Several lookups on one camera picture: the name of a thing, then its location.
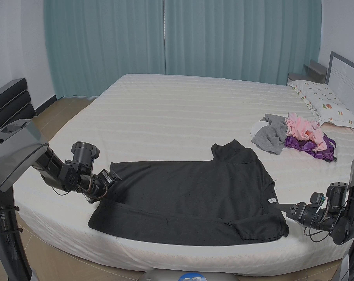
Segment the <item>pile of clothes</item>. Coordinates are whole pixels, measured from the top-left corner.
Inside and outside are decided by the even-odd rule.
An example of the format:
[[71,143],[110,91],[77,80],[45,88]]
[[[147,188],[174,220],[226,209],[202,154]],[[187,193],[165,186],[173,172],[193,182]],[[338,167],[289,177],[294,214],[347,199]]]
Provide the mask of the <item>pile of clothes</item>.
[[294,112],[289,112],[287,117],[266,114],[253,126],[251,135],[251,141],[260,149],[277,155],[282,148],[290,147],[328,162],[337,160],[334,157],[336,143],[323,133],[320,123]]

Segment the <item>black t-shirt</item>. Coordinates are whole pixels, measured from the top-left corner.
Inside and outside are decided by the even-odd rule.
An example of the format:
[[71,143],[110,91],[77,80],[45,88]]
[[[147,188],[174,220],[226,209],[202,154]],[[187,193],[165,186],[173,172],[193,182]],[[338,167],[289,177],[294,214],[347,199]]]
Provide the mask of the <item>black t-shirt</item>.
[[225,246],[288,235],[274,182],[255,152],[236,140],[212,146],[213,160],[111,163],[109,188],[90,228],[117,237],[176,245]]

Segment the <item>gray towel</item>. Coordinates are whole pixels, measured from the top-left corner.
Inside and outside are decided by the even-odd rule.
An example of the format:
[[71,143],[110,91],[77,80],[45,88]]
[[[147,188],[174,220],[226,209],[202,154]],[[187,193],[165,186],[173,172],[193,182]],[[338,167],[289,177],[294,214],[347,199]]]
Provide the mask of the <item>gray towel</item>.
[[269,122],[269,126],[260,128],[254,138],[251,140],[260,149],[273,152],[277,155],[281,154],[285,147],[287,124],[284,116],[264,115],[261,121]]

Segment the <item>floor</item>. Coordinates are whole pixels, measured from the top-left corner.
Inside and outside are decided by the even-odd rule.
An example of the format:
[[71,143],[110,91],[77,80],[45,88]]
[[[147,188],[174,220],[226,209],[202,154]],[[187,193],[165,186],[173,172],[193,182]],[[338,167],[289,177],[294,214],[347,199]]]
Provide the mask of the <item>floor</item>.
[[[50,140],[72,117],[93,100],[85,98],[62,98],[48,107],[33,121]],[[17,215],[24,232],[21,238],[30,265],[36,270],[40,281],[130,281],[143,273],[99,265],[70,255],[42,241]],[[310,269],[272,277],[238,276],[240,281],[328,281],[333,276],[339,261],[333,261]],[[6,273],[0,262],[0,281],[6,281]]]

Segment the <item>fitted sheet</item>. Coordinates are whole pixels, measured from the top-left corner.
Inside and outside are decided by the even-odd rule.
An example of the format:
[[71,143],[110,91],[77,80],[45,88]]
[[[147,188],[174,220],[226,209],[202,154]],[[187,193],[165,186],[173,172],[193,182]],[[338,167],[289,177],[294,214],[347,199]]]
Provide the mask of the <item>fitted sheet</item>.
[[[308,202],[331,182],[348,182],[354,159],[354,130],[329,124],[337,142],[337,162],[327,163],[285,148],[280,155],[251,143],[250,129],[265,113],[313,115],[288,86],[228,79],[134,74],[115,82],[72,118],[50,141],[62,160],[71,159],[76,141],[100,149],[94,173],[111,162],[211,160],[211,146],[233,139],[251,147],[275,183],[280,203]],[[15,183],[15,201],[25,222],[48,244],[93,262],[123,269],[152,268],[278,275],[341,258],[351,241],[336,246],[328,237],[313,243],[286,218],[288,237],[235,246],[181,246],[134,241],[90,229],[98,203],[81,194],[58,196],[29,168]],[[316,235],[316,239],[325,236]]]

